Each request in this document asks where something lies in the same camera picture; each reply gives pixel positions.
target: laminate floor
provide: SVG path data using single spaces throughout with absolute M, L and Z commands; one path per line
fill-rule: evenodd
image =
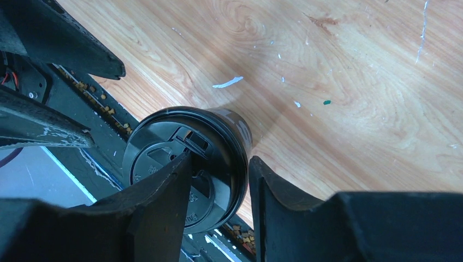
M 124 61 L 96 79 L 139 120 L 233 109 L 252 154 L 319 198 L 463 190 L 462 1 L 59 2 Z

